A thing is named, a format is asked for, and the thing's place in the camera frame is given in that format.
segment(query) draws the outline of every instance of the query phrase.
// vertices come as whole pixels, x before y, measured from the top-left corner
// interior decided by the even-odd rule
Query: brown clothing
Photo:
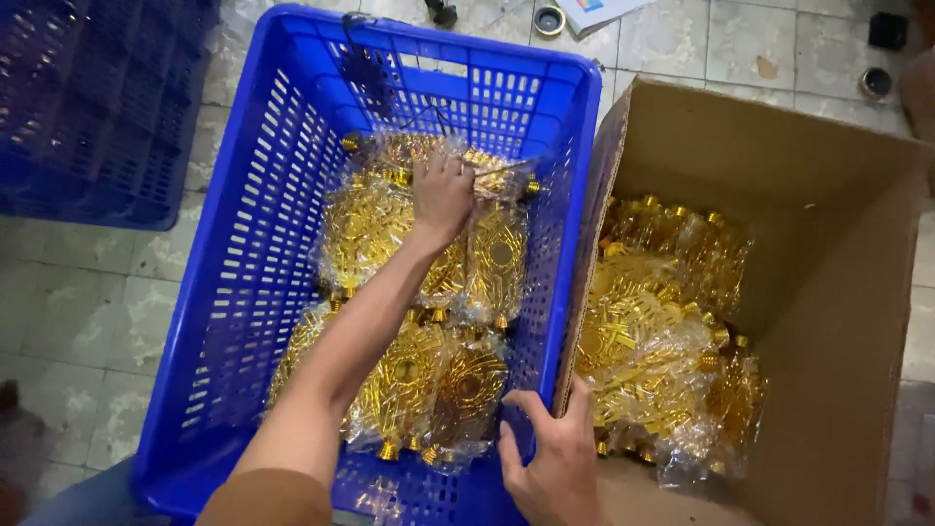
[[[331,494],[299,472],[250,471],[217,488],[195,526],[331,526]]]

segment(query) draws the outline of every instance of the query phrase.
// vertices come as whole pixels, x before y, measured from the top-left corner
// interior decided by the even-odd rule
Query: cardboard box
[[[564,414],[607,197],[654,194],[752,229],[741,307],[769,378],[748,478],[717,502],[602,460],[617,524],[879,524],[909,320],[924,144],[637,78],[597,135],[554,401]]]

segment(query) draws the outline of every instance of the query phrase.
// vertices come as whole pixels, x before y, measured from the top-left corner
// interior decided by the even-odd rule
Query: paper
[[[616,20],[633,9],[652,4],[655,0],[555,0],[565,11],[568,27],[576,35]]]

